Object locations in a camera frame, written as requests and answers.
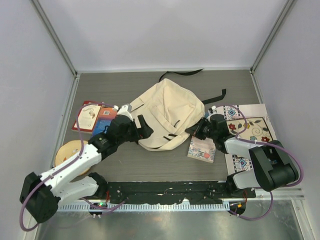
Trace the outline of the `blue orange paperback book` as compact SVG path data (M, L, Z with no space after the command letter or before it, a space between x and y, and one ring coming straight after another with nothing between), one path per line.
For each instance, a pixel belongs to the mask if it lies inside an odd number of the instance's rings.
M117 111L112 107L102 107L97 115L97 120L92 131L92 137L106 132L111 121L116 117Z

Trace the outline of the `cream canvas backpack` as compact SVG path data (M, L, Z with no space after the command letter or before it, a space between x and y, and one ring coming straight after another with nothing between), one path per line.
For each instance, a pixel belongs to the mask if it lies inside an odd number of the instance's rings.
M158 83L130 103L131 115L143 115L153 130L150 137L137 142L148 151L170 151L180 146L190 136L186 130L204 118L205 105L223 100L227 93L222 89L221 95L200 100L192 91L165 78L172 73L165 72Z

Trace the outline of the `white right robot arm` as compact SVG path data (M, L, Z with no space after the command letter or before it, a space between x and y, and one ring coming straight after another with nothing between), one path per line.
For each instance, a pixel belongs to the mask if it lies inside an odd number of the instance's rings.
M280 141L244 139L221 114L201 118L186 132L200 140L211 139L215 148L224 154L251 161L252 170L235 172L227 177L225 190L230 197L238 197L247 188L271 192L281 187L293 187L304 177L301 164Z

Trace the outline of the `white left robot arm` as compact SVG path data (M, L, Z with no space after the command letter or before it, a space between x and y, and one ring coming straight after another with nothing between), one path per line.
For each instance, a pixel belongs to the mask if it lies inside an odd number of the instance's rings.
M144 117L137 117L140 127L125 115L117 115L107 127L94 135L87 144L62 164L40 175L31 172L22 186L20 202L39 224L49 220L60 206L77 199L90 197L100 200L108 190L108 183L96 172L73 181L86 169L112 155L125 142L138 142L154 132Z

